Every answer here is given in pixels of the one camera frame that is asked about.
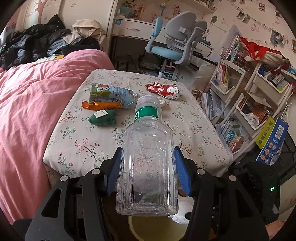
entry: red wrapper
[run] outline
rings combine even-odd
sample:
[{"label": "red wrapper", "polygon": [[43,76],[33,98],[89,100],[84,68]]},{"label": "red wrapper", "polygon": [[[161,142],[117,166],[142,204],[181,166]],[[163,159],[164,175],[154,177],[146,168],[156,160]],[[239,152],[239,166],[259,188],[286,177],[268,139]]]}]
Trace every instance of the red wrapper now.
[{"label": "red wrapper", "polygon": [[154,82],[153,84],[146,84],[145,87],[147,91],[157,93],[167,99],[177,100],[179,98],[179,90],[175,84],[162,85],[160,83]]}]

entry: floral tablecloth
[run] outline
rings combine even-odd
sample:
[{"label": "floral tablecloth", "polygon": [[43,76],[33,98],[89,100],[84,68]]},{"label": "floral tablecloth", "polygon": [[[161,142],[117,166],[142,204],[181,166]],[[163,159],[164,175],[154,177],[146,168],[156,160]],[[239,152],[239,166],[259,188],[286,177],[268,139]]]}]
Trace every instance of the floral tablecloth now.
[{"label": "floral tablecloth", "polygon": [[212,175],[221,176],[232,162],[214,127],[203,110],[182,84],[143,74],[97,69],[77,90],[60,117],[48,142],[43,162],[60,174],[83,176],[100,167],[103,160],[111,158],[122,145],[124,129],[133,123],[134,110],[117,110],[114,126],[93,126],[88,118],[94,111],[81,107],[88,101],[92,83],[111,84],[135,91],[139,97],[154,95],[146,91],[145,84],[159,82],[177,85],[178,100],[165,99],[162,107],[163,123],[174,134],[174,144],[185,157],[195,161]]}]

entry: fabric label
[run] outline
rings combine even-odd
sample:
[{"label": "fabric label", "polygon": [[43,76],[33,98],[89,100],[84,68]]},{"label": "fabric label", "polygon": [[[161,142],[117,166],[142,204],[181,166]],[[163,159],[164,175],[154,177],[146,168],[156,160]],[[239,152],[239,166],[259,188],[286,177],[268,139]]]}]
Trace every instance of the fabric label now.
[{"label": "fabric label", "polygon": [[94,116],[96,117],[96,118],[99,118],[99,117],[101,117],[101,116],[105,116],[105,115],[107,115],[108,114],[108,112],[106,111],[106,110],[99,110],[99,111],[97,111],[96,113],[94,113]]},{"label": "fabric label", "polygon": [[153,106],[143,106],[136,111],[135,120],[143,116],[152,116],[158,118],[157,108]]}]

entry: stack of books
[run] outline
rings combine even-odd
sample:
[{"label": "stack of books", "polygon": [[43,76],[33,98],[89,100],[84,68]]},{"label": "stack of books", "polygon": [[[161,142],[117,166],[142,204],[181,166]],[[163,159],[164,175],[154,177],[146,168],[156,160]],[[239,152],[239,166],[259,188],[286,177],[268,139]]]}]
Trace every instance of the stack of books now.
[{"label": "stack of books", "polygon": [[253,113],[255,116],[257,116],[259,119],[258,125],[267,120],[269,116],[262,106],[254,106],[247,97],[243,98],[243,100],[238,105],[238,108],[240,108],[244,114]]},{"label": "stack of books", "polygon": [[215,116],[213,109],[213,99],[210,92],[202,94],[202,109],[209,119],[212,119]]},{"label": "stack of books", "polygon": [[271,72],[264,76],[271,84],[278,88],[279,91],[282,91],[287,85],[288,82],[285,80],[285,77],[279,74],[272,74]]},{"label": "stack of books", "polygon": [[228,49],[225,51],[225,53],[222,53],[221,57],[233,62],[240,48],[243,48],[243,46],[239,42],[239,35],[235,34]]},{"label": "stack of books", "polygon": [[216,80],[222,83],[222,87],[218,85],[218,87],[225,93],[229,90],[229,71],[225,65],[220,63],[217,64],[217,74]]},{"label": "stack of books", "polygon": [[244,143],[240,128],[236,116],[230,116],[221,129],[221,134],[232,153],[238,151]]}]

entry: clear plastic bottle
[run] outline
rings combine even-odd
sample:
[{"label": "clear plastic bottle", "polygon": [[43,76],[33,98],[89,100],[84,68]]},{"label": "clear plastic bottle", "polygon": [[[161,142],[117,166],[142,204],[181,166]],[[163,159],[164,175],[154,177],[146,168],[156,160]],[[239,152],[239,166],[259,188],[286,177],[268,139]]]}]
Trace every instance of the clear plastic bottle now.
[{"label": "clear plastic bottle", "polygon": [[157,97],[136,105],[135,122],[124,131],[116,211],[130,216],[167,216],[178,212],[177,175],[171,129],[161,122]]}]

